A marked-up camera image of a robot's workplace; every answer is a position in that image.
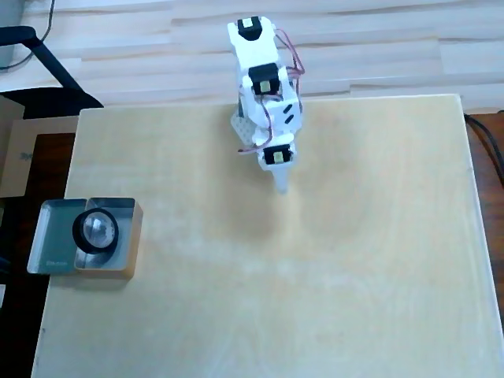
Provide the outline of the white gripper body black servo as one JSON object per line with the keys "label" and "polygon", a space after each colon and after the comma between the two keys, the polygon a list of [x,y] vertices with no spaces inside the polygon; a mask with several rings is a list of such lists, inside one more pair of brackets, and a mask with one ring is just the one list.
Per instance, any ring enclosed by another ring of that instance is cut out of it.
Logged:
{"label": "white gripper body black servo", "polygon": [[294,143],[267,146],[258,153],[258,164],[265,171],[289,168],[295,163],[297,151]]}

